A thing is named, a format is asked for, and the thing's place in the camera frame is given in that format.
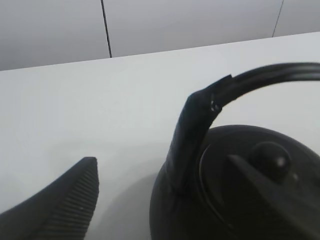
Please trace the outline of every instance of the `black handle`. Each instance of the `black handle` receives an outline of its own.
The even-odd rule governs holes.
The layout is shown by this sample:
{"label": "black handle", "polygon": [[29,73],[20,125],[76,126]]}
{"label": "black handle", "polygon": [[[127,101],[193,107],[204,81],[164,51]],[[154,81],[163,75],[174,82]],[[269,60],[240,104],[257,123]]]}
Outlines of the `black handle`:
{"label": "black handle", "polygon": [[183,192],[190,168],[222,107],[253,90],[284,82],[320,81],[320,63],[282,63],[231,75],[190,95],[178,119],[165,169],[172,187]]}

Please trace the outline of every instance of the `white tabletop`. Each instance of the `white tabletop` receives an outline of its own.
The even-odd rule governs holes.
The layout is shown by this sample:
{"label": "white tabletop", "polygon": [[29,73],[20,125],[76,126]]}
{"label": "white tabletop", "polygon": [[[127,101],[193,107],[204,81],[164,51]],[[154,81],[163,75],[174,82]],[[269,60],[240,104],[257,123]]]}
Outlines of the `white tabletop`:
{"label": "white tabletop", "polygon": [[[187,96],[228,75],[320,62],[320,32],[0,71],[0,212],[85,156],[98,158],[100,196],[88,240],[146,240],[149,200]],[[248,124],[320,153],[320,83],[257,90],[214,126]]]}

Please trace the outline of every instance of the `ridged black object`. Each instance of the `ridged black object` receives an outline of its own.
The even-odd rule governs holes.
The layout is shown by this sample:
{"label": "ridged black object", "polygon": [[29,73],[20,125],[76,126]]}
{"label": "ridged black object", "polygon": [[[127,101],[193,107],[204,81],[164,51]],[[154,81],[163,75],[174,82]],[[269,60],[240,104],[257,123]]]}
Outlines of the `ridged black object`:
{"label": "ridged black object", "polygon": [[0,240],[83,240],[99,194],[97,159],[85,157],[0,215]]}

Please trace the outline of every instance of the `cast iron teapot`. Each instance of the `cast iron teapot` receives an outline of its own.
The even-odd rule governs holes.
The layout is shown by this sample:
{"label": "cast iron teapot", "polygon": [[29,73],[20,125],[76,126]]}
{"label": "cast iron teapot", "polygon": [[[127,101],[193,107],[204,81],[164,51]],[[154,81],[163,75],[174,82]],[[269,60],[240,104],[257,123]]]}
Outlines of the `cast iron teapot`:
{"label": "cast iron teapot", "polygon": [[245,93],[319,80],[318,63],[276,64],[189,96],[153,187],[152,240],[320,240],[319,156],[261,127],[209,129]]}

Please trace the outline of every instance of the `white wall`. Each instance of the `white wall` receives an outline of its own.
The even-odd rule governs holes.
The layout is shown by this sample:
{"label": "white wall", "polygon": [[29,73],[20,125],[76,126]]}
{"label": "white wall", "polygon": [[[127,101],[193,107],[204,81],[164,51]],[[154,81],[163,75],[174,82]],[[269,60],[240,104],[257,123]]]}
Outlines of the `white wall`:
{"label": "white wall", "polygon": [[108,57],[100,0],[0,0],[0,70]]}
{"label": "white wall", "polygon": [[274,36],[320,31],[320,0],[284,0]]}
{"label": "white wall", "polygon": [[272,37],[282,0],[104,0],[114,57]]}

